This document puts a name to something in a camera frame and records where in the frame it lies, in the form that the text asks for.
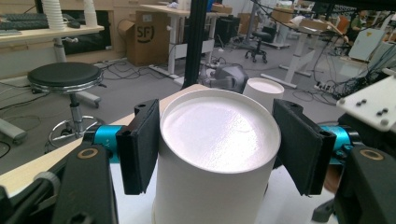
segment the chair wheel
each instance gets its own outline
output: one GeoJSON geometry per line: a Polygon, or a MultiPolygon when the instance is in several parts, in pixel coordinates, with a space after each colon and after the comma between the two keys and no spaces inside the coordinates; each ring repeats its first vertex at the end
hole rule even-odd
{"type": "Polygon", "coordinates": [[[69,135],[71,133],[73,133],[73,130],[71,130],[71,129],[62,129],[61,136],[66,136],[66,135],[69,135]]]}

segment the cardboard box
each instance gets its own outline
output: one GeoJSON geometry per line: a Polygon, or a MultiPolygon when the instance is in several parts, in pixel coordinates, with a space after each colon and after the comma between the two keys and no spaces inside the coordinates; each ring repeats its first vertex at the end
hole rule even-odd
{"type": "Polygon", "coordinates": [[[226,13],[226,14],[232,14],[233,13],[233,8],[227,5],[220,5],[220,4],[213,4],[212,5],[212,11],[213,12],[220,12],[220,13],[226,13]]]}
{"type": "Polygon", "coordinates": [[[169,18],[165,13],[136,11],[136,21],[121,21],[120,36],[126,42],[126,55],[135,66],[168,62],[169,18]]]}
{"type": "Polygon", "coordinates": [[[275,7],[271,16],[275,21],[281,21],[284,23],[290,22],[293,17],[294,9],[275,7]]]}
{"type": "MultiPolygon", "coordinates": [[[[248,25],[250,23],[250,13],[238,13],[238,17],[241,18],[239,22],[239,34],[247,34],[248,33],[248,25]]],[[[253,23],[253,31],[257,30],[257,26],[259,25],[259,17],[254,17],[253,23]]]]}
{"type": "Polygon", "coordinates": [[[327,30],[328,24],[322,21],[312,21],[312,20],[303,19],[300,22],[300,26],[305,26],[311,29],[325,31],[327,30]]]}

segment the stool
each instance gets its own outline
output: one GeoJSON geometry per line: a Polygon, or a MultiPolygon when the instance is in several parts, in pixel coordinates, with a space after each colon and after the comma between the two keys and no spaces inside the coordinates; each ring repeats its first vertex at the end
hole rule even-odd
{"type": "Polygon", "coordinates": [[[98,67],[87,63],[51,63],[28,74],[32,91],[41,91],[48,93],[68,94],[70,96],[70,109],[72,119],[64,120],[57,124],[49,133],[49,143],[55,145],[55,141],[75,136],[82,137],[86,130],[95,124],[103,124],[100,119],[91,116],[82,116],[76,92],[84,91],[100,85],[103,80],[102,71],[98,67]],[[83,127],[83,120],[91,119],[93,124],[89,127],[83,127]],[[61,136],[53,138],[56,130],[65,125],[61,131],[61,136]]]}
{"type": "Polygon", "coordinates": [[[265,52],[264,50],[260,50],[260,47],[262,46],[262,41],[271,42],[274,39],[274,37],[265,32],[253,32],[252,35],[259,38],[257,48],[249,50],[245,54],[245,58],[248,59],[248,54],[250,53],[251,57],[253,58],[253,62],[255,63],[257,62],[256,55],[262,55],[262,61],[264,63],[267,63],[267,52],[265,52]]]}

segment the black stool seat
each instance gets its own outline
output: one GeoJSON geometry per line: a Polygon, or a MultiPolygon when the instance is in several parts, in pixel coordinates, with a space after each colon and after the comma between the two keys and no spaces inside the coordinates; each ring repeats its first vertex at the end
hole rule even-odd
{"type": "Polygon", "coordinates": [[[261,38],[264,42],[271,42],[271,40],[273,39],[270,34],[265,32],[253,32],[252,35],[261,38]]]}
{"type": "Polygon", "coordinates": [[[83,91],[103,79],[101,69],[88,63],[51,63],[31,71],[27,77],[32,88],[54,93],[83,91]]]}

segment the container lid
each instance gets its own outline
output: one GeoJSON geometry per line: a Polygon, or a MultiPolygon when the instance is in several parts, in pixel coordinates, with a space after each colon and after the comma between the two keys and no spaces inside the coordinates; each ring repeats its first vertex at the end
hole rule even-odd
{"type": "Polygon", "coordinates": [[[282,85],[265,78],[250,78],[247,85],[256,89],[257,91],[265,91],[269,93],[281,93],[285,91],[282,85]]]}
{"type": "Polygon", "coordinates": [[[262,167],[280,145],[271,114],[231,91],[194,91],[178,97],[163,112],[161,132],[183,161],[222,174],[262,167]]]}

